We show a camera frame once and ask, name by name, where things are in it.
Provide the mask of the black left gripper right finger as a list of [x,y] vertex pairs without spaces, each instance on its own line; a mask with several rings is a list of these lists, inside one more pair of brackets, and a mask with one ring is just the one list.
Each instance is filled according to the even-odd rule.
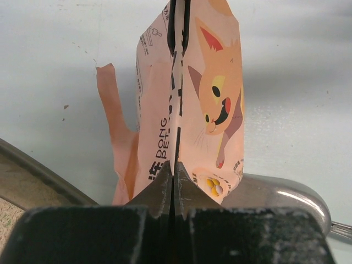
[[333,263],[312,214],[293,207],[224,208],[178,163],[173,180],[179,263]]

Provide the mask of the silver metal scoop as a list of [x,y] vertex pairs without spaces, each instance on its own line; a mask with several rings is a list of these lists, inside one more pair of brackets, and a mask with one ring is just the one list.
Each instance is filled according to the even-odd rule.
[[239,186],[222,201],[225,208],[293,207],[310,213],[325,235],[351,243],[351,226],[332,221],[323,198],[297,181],[263,175],[244,174]]

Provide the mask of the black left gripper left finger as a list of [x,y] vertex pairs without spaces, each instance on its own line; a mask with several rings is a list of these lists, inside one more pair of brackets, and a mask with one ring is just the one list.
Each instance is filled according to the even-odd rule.
[[39,207],[15,225],[5,263],[171,263],[172,175],[156,179],[124,206]]

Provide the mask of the pink cat litter bag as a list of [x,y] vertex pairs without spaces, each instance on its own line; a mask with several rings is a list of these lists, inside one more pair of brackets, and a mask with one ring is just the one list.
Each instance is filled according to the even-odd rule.
[[227,1],[169,1],[136,50],[137,130],[124,120],[112,64],[97,68],[118,182],[114,205],[182,163],[217,203],[243,177],[244,87],[239,23]]

